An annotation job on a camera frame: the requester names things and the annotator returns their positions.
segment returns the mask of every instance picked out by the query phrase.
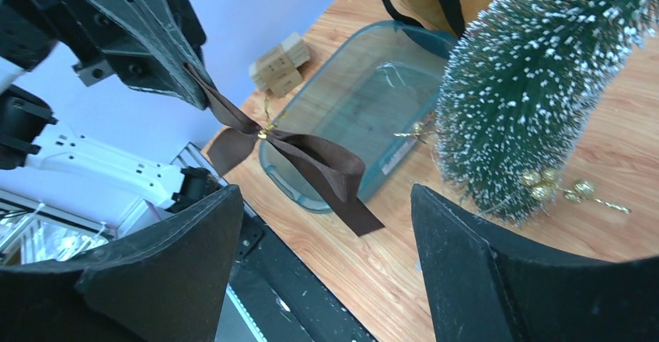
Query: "wooden block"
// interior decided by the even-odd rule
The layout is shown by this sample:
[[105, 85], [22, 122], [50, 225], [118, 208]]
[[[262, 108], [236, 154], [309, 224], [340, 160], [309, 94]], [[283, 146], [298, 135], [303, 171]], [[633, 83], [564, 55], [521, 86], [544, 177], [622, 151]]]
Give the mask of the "wooden block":
[[[277, 58], [282, 58], [283, 61], [276, 61]], [[259, 91], [266, 91], [270, 86], [268, 80], [272, 79], [272, 75], [292, 71], [310, 59], [311, 54], [304, 40], [297, 33], [293, 33], [258, 61], [252, 63], [249, 66], [249, 77]]]
[[284, 76], [281, 76], [279, 80], [270, 85], [270, 91], [275, 97], [281, 98], [286, 96], [286, 94], [292, 91], [293, 88], [299, 86], [303, 80], [302, 74], [295, 69], [291, 72], [287, 72]]

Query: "robotic arm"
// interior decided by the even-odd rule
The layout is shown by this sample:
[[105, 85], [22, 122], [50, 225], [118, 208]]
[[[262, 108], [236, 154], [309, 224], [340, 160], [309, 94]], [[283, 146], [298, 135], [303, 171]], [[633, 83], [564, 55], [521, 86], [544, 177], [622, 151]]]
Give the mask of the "robotic arm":
[[205, 41], [188, 0], [0, 0], [0, 169], [95, 178], [175, 213], [209, 195], [219, 186], [208, 170], [153, 162], [88, 138], [12, 84], [62, 42], [78, 57], [73, 70], [87, 86], [116, 74], [131, 89], [205, 109], [206, 96], [183, 70], [188, 62], [211, 81]]

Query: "gold ornament ball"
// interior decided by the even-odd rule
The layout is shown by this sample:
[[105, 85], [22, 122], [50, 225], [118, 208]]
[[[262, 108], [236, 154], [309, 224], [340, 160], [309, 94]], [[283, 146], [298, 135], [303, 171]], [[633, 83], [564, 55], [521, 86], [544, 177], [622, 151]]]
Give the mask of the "gold ornament ball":
[[560, 178], [560, 174], [557, 169], [554, 169], [553, 167], [547, 167], [542, 171], [542, 180], [546, 181], [547, 183], [558, 183], [558, 179]]
[[538, 201], [547, 201], [552, 197], [553, 188], [550, 185], [540, 184], [531, 189], [531, 197]]
[[595, 194], [595, 185], [586, 179], [577, 180], [572, 187], [578, 197], [592, 197]]
[[421, 132], [423, 129], [424, 129], [423, 126], [421, 126], [421, 123], [419, 123], [419, 122], [416, 122], [416, 123], [412, 126], [412, 132], [415, 133], [415, 134], [418, 134], [418, 133]]
[[533, 187], [535, 185], [538, 185], [542, 181], [542, 175], [538, 171], [535, 171], [534, 169], [530, 169], [529, 171], [524, 171], [521, 175], [521, 183], [522, 185], [525, 185], [527, 187]]
[[581, 198], [579, 198], [579, 196], [577, 196], [576, 194], [571, 193], [571, 192], [565, 192], [563, 197], [565, 197], [565, 199], [570, 201], [570, 202], [574, 202], [575, 204], [578, 204], [579, 202], [581, 202]]

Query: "metal bracket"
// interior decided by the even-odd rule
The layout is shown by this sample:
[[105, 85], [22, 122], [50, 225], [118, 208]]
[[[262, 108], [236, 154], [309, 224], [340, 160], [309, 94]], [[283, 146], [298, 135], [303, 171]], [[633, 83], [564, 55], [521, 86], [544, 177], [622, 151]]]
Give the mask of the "metal bracket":
[[78, 77], [82, 80], [82, 84], [88, 87], [114, 74], [112, 66], [106, 60], [97, 61], [87, 66], [78, 62], [73, 65], [73, 71], [78, 74]]
[[62, 1], [126, 86], [207, 107], [183, 69], [190, 63], [211, 81], [196, 53], [206, 36], [188, 0]]
[[249, 217], [247, 213], [242, 215], [242, 228], [238, 240], [238, 248], [235, 251], [235, 261], [242, 261], [249, 252], [259, 243], [263, 237], [263, 229], [260, 224]]

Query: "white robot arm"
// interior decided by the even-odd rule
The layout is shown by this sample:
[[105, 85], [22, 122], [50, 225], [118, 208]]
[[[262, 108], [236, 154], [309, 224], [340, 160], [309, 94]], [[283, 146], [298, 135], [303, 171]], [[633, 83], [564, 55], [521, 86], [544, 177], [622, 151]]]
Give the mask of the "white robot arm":
[[219, 188], [206, 169], [138, 157], [89, 138], [55, 119], [50, 107], [11, 85], [0, 94], [0, 168], [31, 167], [87, 177], [178, 212]]

